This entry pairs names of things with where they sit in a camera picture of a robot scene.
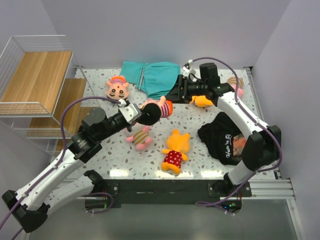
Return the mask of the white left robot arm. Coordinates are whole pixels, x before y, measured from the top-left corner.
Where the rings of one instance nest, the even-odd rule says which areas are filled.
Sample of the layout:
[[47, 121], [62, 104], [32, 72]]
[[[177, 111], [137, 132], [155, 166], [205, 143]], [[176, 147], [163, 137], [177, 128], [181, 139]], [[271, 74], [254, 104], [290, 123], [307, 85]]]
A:
[[80, 128], [60, 154], [30, 183], [17, 191], [7, 190], [2, 200], [23, 231], [31, 233], [47, 220], [50, 213], [81, 196], [99, 196], [104, 179], [88, 170], [76, 181], [58, 187], [72, 172], [91, 160], [101, 149], [101, 142], [133, 126], [141, 116], [135, 105], [121, 107], [107, 117], [102, 108], [93, 108], [81, 121]]

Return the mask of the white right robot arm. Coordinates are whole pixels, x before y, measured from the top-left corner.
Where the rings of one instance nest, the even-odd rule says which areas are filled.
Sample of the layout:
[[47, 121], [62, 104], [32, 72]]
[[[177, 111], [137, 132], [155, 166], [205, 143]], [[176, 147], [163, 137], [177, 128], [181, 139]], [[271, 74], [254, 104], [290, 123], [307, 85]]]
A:
[[205, 96], [227, 115], [243, 135], [246, 142], [241, 161], [216, 183], [227, 196], [233, 197], [257, 172], [268, 171], [268, 165], [282, 162], [282, 133], [278, 126], [268, 125], [242, 102], [237, 85], [222, 83], [216, 59], [210, 57], [208, 60], [208, 63], [199, 66], [200, 78], [194, 76], [194, 61], [189, 60], [182, 67], [181, 74], [166, 98], [174, 104], [185, 104], [193, 96]]

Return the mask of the black-haired doll orange pants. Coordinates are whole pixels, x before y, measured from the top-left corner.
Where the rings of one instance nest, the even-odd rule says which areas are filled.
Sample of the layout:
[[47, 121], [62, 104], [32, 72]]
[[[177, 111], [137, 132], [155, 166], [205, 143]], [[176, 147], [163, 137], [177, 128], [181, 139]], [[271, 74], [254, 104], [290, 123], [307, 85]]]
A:
[[168, 118], [173, 113], [173, 103], [161, 96], [160, 100], [149, 98], [140, 107], [141, 116], [137, 122], [142, 125], [152, 126], [161, 118]]

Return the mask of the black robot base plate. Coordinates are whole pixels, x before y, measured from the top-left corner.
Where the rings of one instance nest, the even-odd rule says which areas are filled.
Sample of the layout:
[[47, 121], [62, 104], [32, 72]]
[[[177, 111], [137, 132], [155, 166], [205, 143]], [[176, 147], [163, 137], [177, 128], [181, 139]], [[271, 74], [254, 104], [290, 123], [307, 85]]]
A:
[[218, 190], [218, 180], [207, 179], [103, 179], [95, 170], [84, 173], [94, 184], [93, 193], [110, 194], [102, 202], [113, 208], [122, 205], [193, 205], [198, 201], [215, 202], [230, 195]]

